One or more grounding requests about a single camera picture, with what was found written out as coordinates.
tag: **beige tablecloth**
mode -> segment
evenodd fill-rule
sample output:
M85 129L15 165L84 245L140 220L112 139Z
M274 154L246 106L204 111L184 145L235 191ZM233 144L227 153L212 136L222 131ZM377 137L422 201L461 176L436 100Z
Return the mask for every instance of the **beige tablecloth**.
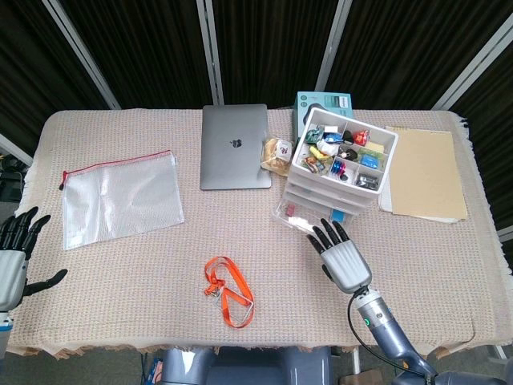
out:
M348 232L412 343L423 354L513 337L511 276L468 141L445 111L355 111L355 118L451 131L469 218L454 225L400 217L377 205ZM289 138L291 110L269 111L273 135ZM46 122L20 210L52 219L30 260L29 281L69 269L54 289L13 312L11 351L57 356L88 346L352 346L341 293L321 271L303 233L274 221L285 178L264 190L200 191L201 111L63 111ZM185 223L63 251L63 170L170 148L176 155ZM256 299L252 323L228 328L208 298L204 264L232 258ZM373 339L362 322L357 329Z

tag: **apple logo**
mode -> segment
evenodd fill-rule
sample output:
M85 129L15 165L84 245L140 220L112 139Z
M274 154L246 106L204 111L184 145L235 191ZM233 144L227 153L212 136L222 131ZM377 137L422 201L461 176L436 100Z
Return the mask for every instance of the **apple logo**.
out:
M238 148L242 145L242 140L240 139L237 139L237 140L231 140L230 143L232 144L232 146L234 148Z

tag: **compartment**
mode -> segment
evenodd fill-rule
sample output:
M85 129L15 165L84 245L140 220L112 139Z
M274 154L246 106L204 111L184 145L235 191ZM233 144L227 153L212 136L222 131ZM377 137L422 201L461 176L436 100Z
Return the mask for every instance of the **compartment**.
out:
M301 161L305 157L305 155L309 154L309 146L304 144L306 133L308 129L313 127L313 125L330 125L330 126L338 126L340 130L345 129L351 131L352 134L362 131L369 130L369 140L376 143L381 144L384 147L384 152L382 155L382 160L379 162L378 168L373 169L366 167L362 164L351 162L350 160L344 160L346 163L346 167L348 164L356 164L355 166L351 166L352 169L357 167L357 173L355 177L357 178L358 174L363 173L366 175L374 176L378 178L378 189L370 190L367 188L362 188L353 184L348 184L346 182L336 180L333 175L319 175L316 173L310 172L307 168L301 166ZM344 116L335 115L331 112L324 111L318 108L313 108L307 124L305 125L308 129L303 131L303 135L301 136L299 143L299 151L296 151L293 158L293 164L291 166L291 170L289 175L297 174L304 178L308 178L313 183L323 184L325 186L329 186L330 188L336 189L343 193L352 193L353 195L359 195L366 199L375 199L382 192L383 189L383 181L386 179L388 172L390 170L390 162L393 159L394 149L397 144L398 135L395 132L388 132L381 128L372 126L370 124L366 124L363 122L359 122L357 120L353 120L350 118L346 118ZM357 149L357 153L359 154L362 150L367 151L368 149L365 146L359 146L357 144L341 144L341 147L353 148Z
M360 197L359 195L352 194L350 192L341 191L339 188L333 188L326 184L314 182L313 180L305 178L304 176L298 175L296 173L290 173L287 181L337 201L360 206L362 208L366 208L372 203L372 199L370 198Z
M274 219L285 223L288 227L299 229L308 234L314 234L312 227L321 226L321 218L330 219L332 210L310 202L290 192L285 192L279 205L274 210ZM350 214L344 215L343 224L349 224L353 219Z
M343 174L340 174L340 172L337 172L337 170L335 170L335 168L339 164L345 165L345 171ZM353 185L354 181L356 180L356 175L359 168L360 164L354 163L350 160L345 160L339 156L335 156L335 160L331 165L328 177L344 184Z
M333 164L333 158L334 156L328 156L326 157L325 160L318 160L317 158L315 158L315 156L310 152L310 146L315 146L315 144L303 144L300 148L299 148L299 156L297 157L297 160L296 160L296 165L298 167L301 167L303 168L304 170L312 173L313 175L316 175L316 176L320 176L320 175L326 175L329 170L331 169L331 166ZM321 171L319 172L312 172L310 171L309 168L307 168L306 166L304 166L304 161L306 158L308 157L312 157L312 158L315 158L316 159L316 164L315 164L315 168L316 169L320 169Z
M360 161L362 160L362 156L365 154L368 154L368 155L374 156L374 158L377 159L377 161L378 161L378 167L376 168L377 170L380 170L380 171L385 170L385 166L388 162L388 154L385 154L384 152L376 152L374 150L369 150L367 147L362 147L362 146L359 146L358 144L341 144L338 149L338 156L341 157L341 154L343 152L347 151L348 149L352 149L357 153L357 159L350 160L350 161L360 164Z
M342 211L343 213L358 215L365 209L365 207L355 206L355 205L348 204L348 203L343 203L343 202L337 201L333 198L323 196L323 195L319 194L318 192L314 192L307 188L297 186L295 184L291 184L290 182L285 185L285 191L287 193L292 193L295 196L308 199L309 201L312 201L319 205L327 206L331 209Z

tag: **black curtain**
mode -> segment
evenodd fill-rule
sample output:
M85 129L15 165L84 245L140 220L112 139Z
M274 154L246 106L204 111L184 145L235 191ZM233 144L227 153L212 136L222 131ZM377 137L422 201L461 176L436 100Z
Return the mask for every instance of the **black curtain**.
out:
M353 108L431 109L511 12L503 0L353 0L326 90Z
M468 119L495 227L513 225L513 43L451 108Z
M107 108L40 1L0 2L0 132L34 154L61 110Z
M315 88L336 0L214 0L224 102L291 106Z
M513 268L513 239L503 243L503 252L506 256L507 264L510 269Z
M61 3L122 108L212 103L193 0Z

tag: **silver laptop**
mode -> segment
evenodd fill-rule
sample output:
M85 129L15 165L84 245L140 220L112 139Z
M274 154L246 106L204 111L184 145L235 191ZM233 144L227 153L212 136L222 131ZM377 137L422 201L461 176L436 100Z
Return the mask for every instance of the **silver laptop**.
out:
M265 104L203 107L200 188L271 187L260 167L267 132Z

